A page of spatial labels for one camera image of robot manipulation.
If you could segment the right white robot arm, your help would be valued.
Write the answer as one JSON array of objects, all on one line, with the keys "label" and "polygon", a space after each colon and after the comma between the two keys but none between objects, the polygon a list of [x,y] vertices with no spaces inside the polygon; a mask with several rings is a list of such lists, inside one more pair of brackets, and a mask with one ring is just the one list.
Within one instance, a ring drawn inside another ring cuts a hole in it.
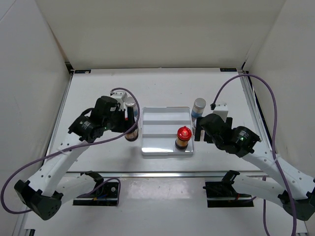
[{"label": "right white robot arm", "polygon": [[254,195],[281,206],[291,216],[302,221],[309,220],[315,213],[315,179],[302,173],[272,150],[260,137],[244,126],[232,127],[232,118],[223,120],[217,114],[209,114],[196,120],[195,140],[205,132],[207,143],[217,149],[252,163],[273,182],[263,182],[228,171],[221,180],[220,190],[226,196],[235,193]]}]

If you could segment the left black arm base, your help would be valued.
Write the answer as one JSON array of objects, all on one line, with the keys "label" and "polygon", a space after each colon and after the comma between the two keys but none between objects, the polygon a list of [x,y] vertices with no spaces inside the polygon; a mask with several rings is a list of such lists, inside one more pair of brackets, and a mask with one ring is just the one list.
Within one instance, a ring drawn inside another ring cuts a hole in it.
[{"label": "left black arm base", "polygon": [[83,194],[75,198],[73,206],[90,206],[90,207],[117,207],[120,202],[121,181],[117,177],[104,179],[99,173],[89,171],[81,173],[88,175],[95,181],[94,190],[91,193]]}]

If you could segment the red-lid chili sauce jar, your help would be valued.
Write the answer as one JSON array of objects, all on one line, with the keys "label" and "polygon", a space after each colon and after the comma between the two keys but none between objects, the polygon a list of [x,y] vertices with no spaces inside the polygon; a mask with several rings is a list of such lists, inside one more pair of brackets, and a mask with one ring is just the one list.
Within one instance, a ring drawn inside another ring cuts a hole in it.
[{"label": "red-lid chili sauce jar", "polygon": [[130,132],[125,134],[125,139],[129,142],[134,142],[137,140],[139,128],[138,128],[138,124],[135,122],[135,118],[130,118],[126,122],[126,129],[127,130],[130,129],[134,124],[135,124],[135,127]]},{"label": "red-lid chili sauce jar", "polygon": [[186,149],[188,147],[188,142],[192,137],[192,131],[187,127],[180,127],[177,131],[177,138],[175,141],[175,146],[177,149]]}]

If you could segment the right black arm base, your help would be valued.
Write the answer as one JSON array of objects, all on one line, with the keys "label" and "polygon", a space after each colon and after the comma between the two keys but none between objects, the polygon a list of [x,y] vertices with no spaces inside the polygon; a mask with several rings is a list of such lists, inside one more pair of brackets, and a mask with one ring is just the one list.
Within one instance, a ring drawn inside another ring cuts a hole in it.
[{"label": "right black arm base", "polygon": [[231,170],[221,181],[205,182],[203,189],[206,191],[208,208],[254,207],[252,195],[238,193],[232,187],[239,175],[239,172]]}]

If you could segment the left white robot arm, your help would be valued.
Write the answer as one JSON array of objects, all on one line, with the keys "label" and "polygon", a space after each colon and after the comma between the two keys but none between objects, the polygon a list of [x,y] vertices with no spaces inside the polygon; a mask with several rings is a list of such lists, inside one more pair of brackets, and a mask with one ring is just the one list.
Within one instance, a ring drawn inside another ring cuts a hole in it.
[{"label": "left white robot arm", "polygon": [[51,219],[62,204],[80,196],[97,197],[103,192],[103,177],[93,171],[83,172],[68,182],[61,182],[68,169],[105,131],[124,135],[136,130],[134,108],[126,107],[109,96],[97,99],[71,124],[56,156],[28,180],[14,186],[21,201],[42,220]]}]

